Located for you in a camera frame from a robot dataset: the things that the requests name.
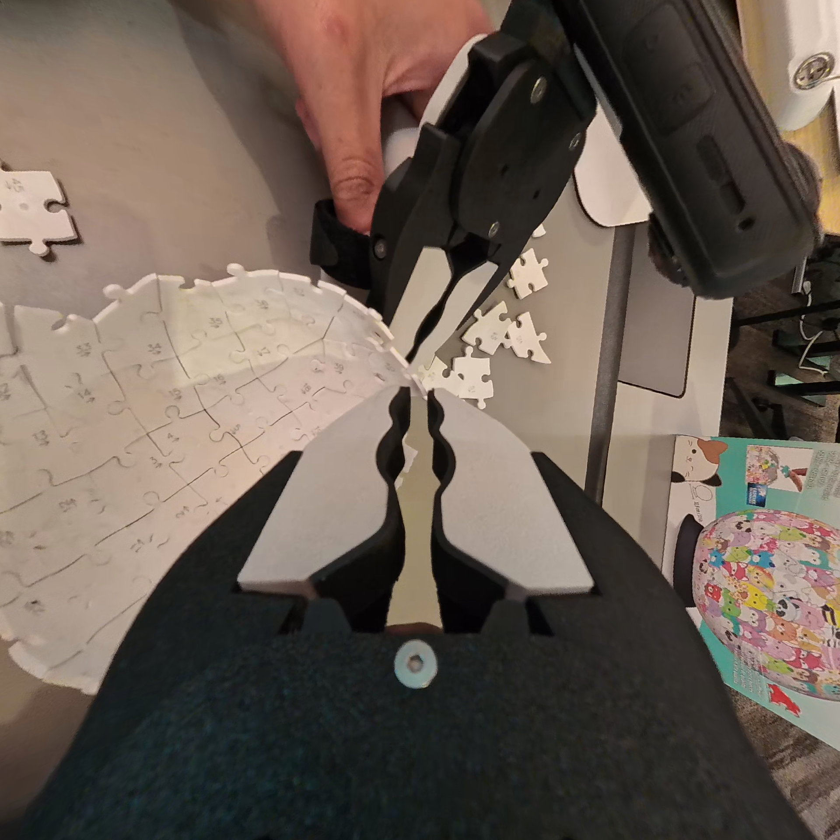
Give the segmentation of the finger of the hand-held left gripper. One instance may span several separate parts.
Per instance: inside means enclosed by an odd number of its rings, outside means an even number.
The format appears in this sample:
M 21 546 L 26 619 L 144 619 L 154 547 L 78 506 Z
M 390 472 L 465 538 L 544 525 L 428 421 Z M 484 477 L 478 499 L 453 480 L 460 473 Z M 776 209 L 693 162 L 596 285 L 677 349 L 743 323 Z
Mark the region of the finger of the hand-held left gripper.
M 440 347 L 478 309 L 483 300 L 498 285 L 495 279 L 499 267 L 485 261 L 477 268 L 458 278 L 447 289 L 440 301 L 421 321 L 420 330 L 408 361 L 411 370 L 427 369 Z
M 456 308 L 443 304 L 453 278 L 442 248 L 423 248 L 395 314 L 388 323 L 393 346 L 407 362 L 431 362 L 437 349 L 456 329 Z

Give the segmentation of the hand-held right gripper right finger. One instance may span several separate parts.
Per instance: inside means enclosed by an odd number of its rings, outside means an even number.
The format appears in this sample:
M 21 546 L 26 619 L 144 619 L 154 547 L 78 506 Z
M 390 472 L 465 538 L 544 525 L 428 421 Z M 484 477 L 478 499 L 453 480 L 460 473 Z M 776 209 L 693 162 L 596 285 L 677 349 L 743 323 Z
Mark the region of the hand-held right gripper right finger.
M 438 544 L 504 596 L 582 595 L 594 581 L 531 450 L 494 417 L 430 392 Z

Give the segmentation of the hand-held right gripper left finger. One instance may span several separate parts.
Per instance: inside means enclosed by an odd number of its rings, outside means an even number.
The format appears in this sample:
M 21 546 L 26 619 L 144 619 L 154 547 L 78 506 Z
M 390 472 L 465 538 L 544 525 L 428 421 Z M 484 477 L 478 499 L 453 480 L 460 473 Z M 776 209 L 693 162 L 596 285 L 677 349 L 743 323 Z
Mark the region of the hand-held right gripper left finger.
M 376 601 L 403 568 L 396 482 L 412 392 L 386 387 L 301 453 L 238 574 L 245 592 Z

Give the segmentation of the puzzle pieces group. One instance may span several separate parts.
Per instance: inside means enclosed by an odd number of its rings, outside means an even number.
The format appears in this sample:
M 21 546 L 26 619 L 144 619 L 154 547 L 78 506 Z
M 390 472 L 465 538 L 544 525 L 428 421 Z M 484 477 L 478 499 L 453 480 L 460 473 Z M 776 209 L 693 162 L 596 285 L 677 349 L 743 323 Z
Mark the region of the puzzle pieces group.
M 524 250 L 514 261 L 501 286 L 503 293 L 512 293 L 513 306 L 549 285 L 545 274 L 549 263 L 548 259 L 538 257 L 533 247 Z M 459 354 L 449 361 L 435 355 L 419 367 L 418 378 L 426 392 L 447 391 L 481 410 L 494 396 L 490 361 L 496 352 L 508 350 L 524 361 L 551 363 L 543 348 L 547 334 L 534 327 L 530 311 L 509 311 L 506 297 L 474 310 L 457 335 Z

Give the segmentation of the partly built white puzzle ball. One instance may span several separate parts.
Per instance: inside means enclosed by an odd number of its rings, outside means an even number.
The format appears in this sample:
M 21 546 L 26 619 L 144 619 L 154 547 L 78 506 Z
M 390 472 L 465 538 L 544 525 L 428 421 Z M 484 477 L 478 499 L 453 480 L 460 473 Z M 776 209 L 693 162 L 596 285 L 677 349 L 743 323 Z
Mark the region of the partly built white puzzle ball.
M 2 639 L 37 679 L 95 694 L 198 534 L 334 419 L 414 384 L 344 290 L 227 271 L 110 286 L 93 319 L 2 321 Z

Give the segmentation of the colourful puzzle ball box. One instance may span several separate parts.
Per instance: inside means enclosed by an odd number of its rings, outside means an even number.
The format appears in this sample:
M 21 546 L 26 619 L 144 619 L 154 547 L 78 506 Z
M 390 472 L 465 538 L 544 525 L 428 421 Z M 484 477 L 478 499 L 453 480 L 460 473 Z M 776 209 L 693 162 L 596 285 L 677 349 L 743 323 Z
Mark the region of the colourful puzzle ball box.
M 724 683 L 837 746 L 838 444 L 675 436 L 661 568 Z

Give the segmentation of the single white puzzle piece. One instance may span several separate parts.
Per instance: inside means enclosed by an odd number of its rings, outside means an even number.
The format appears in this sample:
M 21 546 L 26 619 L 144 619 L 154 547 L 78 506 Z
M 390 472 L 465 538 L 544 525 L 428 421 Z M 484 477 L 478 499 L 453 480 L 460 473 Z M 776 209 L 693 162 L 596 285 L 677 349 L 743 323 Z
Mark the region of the single white puzzle piece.
M 1 170 L 1 243 L 27 245 L 45 258 L 53 244 L 74 243 L 78 231 L 67 199 L 48 171 Z

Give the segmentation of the person's left hand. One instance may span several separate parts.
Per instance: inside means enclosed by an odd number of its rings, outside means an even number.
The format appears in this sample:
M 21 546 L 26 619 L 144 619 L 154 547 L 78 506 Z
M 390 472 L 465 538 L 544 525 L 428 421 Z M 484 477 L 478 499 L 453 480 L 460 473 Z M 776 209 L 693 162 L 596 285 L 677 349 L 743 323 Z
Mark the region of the person's left hand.
M 382 101 L 423 116 L 461 47 L 488 35 L 475 1 L 261 1 L 255 8 L 298 90 L 335 213 L 366 235 L 385 174 Z

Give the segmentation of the wooden document board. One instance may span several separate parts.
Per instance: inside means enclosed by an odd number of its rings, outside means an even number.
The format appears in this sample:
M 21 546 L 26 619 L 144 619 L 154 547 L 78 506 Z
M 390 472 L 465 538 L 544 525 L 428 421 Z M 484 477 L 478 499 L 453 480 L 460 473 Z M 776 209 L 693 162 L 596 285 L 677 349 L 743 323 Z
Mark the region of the wooden document board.
M 765 21 L 763 2 L 736 1 L 735 5 L 744 62 L 762 98 L 771 104 L 777 88 L 784 89 L 788 64 L 781 37 Z

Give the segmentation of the white clamp bar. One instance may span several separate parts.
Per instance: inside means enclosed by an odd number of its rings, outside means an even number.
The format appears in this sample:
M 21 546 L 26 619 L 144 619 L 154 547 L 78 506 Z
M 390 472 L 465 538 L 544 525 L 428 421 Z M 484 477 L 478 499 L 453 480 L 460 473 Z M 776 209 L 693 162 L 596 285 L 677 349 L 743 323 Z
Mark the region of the white clamp bar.
M 779 129 L 804 128 L 838 82 L 839 2 L 767 1 L 761 9 L 766 99 Z

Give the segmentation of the dark grey table flap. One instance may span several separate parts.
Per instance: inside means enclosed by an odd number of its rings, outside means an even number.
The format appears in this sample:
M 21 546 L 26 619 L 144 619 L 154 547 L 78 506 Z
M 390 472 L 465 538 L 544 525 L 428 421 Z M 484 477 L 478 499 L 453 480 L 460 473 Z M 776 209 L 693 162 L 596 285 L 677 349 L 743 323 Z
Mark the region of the dark grey table flap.
M 663 396 L 686 392 L 696 306 L 689 288 L 661 276 L 636 238 L 629 277 L 618 381 Z

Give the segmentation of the black wheeled chair base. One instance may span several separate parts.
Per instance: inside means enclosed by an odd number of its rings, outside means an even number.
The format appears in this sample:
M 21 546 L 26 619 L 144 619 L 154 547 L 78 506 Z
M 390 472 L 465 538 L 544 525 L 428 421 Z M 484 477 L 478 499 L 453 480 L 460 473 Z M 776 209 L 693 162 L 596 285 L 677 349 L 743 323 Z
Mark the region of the black wheeled chair base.
M 838 397 L 839 237 L 787 275 L 735 300 L 729 351 L 772 393 L 808 407 Z

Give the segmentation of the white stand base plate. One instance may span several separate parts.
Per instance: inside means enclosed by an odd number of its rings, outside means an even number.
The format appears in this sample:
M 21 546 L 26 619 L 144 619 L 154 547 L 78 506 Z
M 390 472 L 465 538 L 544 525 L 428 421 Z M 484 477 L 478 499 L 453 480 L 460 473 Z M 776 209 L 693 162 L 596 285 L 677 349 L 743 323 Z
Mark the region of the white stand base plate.
M 586 131 L 583 151 L 574 168 L 574 183 L 584 212 L 600 227 L 641 224 L 652 212 L 601 104 Z

